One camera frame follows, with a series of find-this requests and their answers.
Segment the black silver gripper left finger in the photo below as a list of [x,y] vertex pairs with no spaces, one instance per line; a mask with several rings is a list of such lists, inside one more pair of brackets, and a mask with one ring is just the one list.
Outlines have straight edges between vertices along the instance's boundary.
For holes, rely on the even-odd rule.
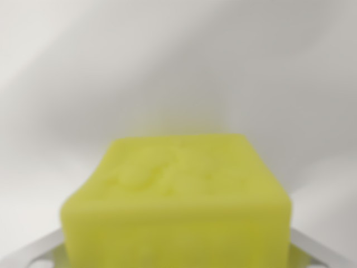
[[1,259],[1,267],[70,267],[59,228]]

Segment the black silver gripper right finger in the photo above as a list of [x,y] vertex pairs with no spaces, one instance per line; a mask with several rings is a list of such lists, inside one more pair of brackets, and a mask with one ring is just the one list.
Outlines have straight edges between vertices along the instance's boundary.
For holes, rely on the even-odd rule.
[[288,267],[351,268],[356,267],[356,263],[297,229],[291,228]]

